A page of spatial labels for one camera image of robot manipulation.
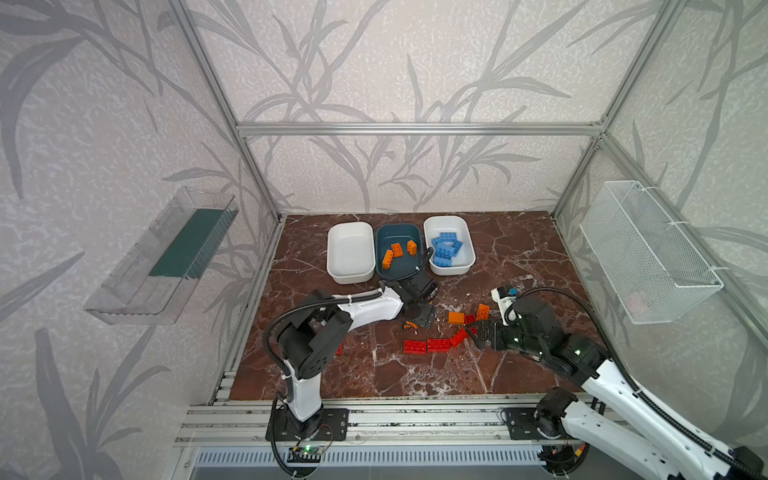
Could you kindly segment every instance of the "black mounting plate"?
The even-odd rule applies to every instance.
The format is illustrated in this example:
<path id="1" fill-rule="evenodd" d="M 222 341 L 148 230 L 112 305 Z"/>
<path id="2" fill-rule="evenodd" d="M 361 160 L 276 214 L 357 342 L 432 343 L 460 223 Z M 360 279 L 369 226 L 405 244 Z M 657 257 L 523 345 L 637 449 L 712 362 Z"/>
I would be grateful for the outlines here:
<path id="1" fill-rule="evenodd" d="M 502 410 L 503 418 L 507 423 L 510 440 L 547 440 L 536 429 L 538 421 L 534 418 L 535 407 L 511 407 Z M 560 436 L 557 440 L 572 439 L 569 434 L 563 430 L 563 425 L 558 427 Z"/>
<path id="2" fill-rule="evenodd" d="M 275 418 L 275 441 L 276 442 L 296 442 L 300 435 L 293 427 L 287 415 L 288 407 L 283 407 L 274 412 Z M 325 423 L 330 427 L 320 427 L 317 433 L 311 438 L 319 442 L 342 442 L 346 440 L 346 427 L 349 420 L 349 410 L 347 409 L 323 409 L 320 417 L 320 425 Z M 266 440 L 272 441 L 272 432 L 266 430 Z"/>

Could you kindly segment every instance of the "clear plastic shelf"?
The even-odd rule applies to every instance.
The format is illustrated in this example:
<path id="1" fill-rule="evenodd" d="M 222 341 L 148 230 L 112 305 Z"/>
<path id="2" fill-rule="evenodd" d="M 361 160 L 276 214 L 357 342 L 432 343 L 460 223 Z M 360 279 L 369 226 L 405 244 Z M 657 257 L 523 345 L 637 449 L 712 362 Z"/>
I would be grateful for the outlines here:
<path id="1" fill-rule="evenodd" d="M 175 323 L 237 211 L 232 194 L 180 188 L 85 310 L 110 324 Z"/>

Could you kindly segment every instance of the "wall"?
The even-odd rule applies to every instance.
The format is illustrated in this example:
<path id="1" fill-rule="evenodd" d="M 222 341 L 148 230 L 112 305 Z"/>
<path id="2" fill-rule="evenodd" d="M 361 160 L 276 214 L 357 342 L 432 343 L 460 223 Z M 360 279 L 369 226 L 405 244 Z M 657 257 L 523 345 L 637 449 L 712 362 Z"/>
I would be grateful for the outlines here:
<path id="1" fill-rule="evenodd" d="M 765 306 L 768 4 L 708 5 L 684 8 L 610 133 Z M 674 323 L 636 326 L 584 241 L 588 205 L 602 182 L 620 179 L 599 154 L 558 223 L 621 355 L 689 420 L 768 457 L 768 357 L 723 294 Z"/>
<path id="2" fill-rule="evenodd" d="M 164 2 L 3 2 L 0 32 L 0 477 L 157 478 L 273 223 Z M 240 213 L 179 320 L 88 315 L 182 185 Z"/>
<path id="3" fill-rule="evenodd" d="M 238 121 L 591 122 L 661 1 L 187 4 Z M 441 212 L 546 209 L 586 139 L 250 145 L 285 211 Z"/>

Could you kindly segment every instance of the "vent grille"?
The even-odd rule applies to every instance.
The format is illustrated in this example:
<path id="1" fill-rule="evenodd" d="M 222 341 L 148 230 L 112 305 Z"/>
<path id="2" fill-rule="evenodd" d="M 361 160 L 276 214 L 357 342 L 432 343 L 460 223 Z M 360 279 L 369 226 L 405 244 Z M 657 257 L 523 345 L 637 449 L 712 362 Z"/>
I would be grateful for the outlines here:
<path id="1" fill-rule="evenodd" d="M 288 448 L 282 447 L 288 461 Z M 438 465 L 541 465 L 537 445 L 461 446 L 332 446 L 323 465 L 352 466 L 438 466 Z M 200 450 L 197 467 L 271 467 L 275 460 L 269 447 L 206 447 Z"/>

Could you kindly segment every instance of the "dark teal plastic bin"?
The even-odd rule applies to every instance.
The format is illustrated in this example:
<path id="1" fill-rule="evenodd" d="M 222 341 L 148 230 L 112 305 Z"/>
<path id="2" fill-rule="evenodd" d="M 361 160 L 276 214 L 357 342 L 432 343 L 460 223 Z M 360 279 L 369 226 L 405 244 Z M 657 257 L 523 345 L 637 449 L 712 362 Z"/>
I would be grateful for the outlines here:
<path id="1" fill-rule="evenodd" d="M 408 253 L 409 240 L 413 240 L 416 243 L 415 257 Z M 393 243 L 400 243 L 402 257 L 395 258 L 392 261 L 392 266 L 384 270 L 382 267 L 384 254 L 387 250 L 392 249 Z M 422 233 L 413 223 L 382 225 L 376 231 L 376 273 L 379 274 L 379 278 L 382 280 L 392 280 L 413 273 L 421 263 L 423 255 Z"/>

